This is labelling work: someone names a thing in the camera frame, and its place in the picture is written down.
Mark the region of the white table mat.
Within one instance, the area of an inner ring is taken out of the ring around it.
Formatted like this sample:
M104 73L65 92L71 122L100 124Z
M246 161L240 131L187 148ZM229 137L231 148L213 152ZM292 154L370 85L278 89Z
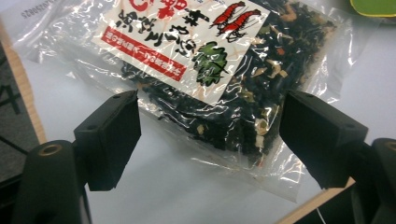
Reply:
M344 0L0 0L42 140L137 90L141 138L97 224L275 224L321 193L278 135L287 90L396 137L396 24Z

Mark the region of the wooden table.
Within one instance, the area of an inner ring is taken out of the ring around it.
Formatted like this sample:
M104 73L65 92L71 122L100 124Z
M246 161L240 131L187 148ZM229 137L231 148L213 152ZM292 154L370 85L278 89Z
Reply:
M0 21L4 46L38 143L73 137L74 128L108 95L68 77L60 65L31 63L9 45L7 25ZM123 179L110 192L89 195L92 219L108 224L290 224L340 194L322 190L310 176L301 181L295 202L219 175L201 164L197 152L142 119L142 137Z

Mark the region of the yellow spouted pouch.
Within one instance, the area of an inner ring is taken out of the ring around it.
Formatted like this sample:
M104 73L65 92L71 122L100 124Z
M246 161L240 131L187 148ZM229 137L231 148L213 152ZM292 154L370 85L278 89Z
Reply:
M349 0L361 15L376 18L396 17L396 0Z

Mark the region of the clear dried seaweed bag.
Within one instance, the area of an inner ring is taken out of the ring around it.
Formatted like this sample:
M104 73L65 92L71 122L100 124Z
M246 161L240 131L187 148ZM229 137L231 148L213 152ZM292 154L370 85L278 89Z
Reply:
M3 21L20 54L136 89L206 163L288 200L304 167L278 133L285 94L336 101L375 28L315 0L20 0Z

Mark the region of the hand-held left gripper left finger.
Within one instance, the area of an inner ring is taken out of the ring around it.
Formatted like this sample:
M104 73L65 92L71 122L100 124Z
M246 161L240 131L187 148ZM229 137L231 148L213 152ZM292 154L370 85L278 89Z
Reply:
M108 98L74 130L91 191L114 189L141 136L137 91Z

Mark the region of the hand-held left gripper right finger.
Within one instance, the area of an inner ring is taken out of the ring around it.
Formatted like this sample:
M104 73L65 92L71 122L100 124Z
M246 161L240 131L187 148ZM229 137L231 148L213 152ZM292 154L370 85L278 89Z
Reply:
M286 95L279 135L323 189L347 184L348 160L367 133L367 127L312 94Z

